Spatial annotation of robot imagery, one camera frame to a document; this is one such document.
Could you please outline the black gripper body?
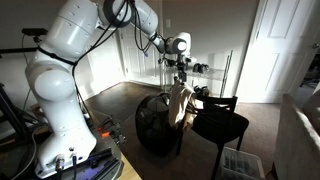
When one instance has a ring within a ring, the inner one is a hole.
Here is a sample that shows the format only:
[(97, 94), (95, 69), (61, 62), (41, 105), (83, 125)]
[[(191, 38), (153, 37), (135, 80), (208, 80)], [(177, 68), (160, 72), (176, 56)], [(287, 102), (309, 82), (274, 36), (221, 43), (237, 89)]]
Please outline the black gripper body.
[(182, 82), (187, 81), (187, 67), (188, 64), (191, 62), (196, 62), (197, 59), (192, 56), (186, 56), (186, 55), (179, 55), (177, 58), (177, 64), (176, 67), (178, 69), (178, 77)]

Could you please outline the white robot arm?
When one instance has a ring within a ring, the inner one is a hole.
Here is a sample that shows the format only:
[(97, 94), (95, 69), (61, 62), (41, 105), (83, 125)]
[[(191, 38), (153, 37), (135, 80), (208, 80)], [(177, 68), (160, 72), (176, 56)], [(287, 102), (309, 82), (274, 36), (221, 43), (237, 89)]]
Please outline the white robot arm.
[(29, 87), (52, 129), (38, 149), (38, 178), (58, 175), (86, 161), (96, 147), (97, 139), (79, 101), (76, 66), (94, 49), (88, 43), (97, 28), (118, 29), (129, 24), (160, 53), (190, 56), (191, 35), (160, 35), (158, 16), (144, 0), (103, 0), (101, 4), (67, 0), (25, 69)]

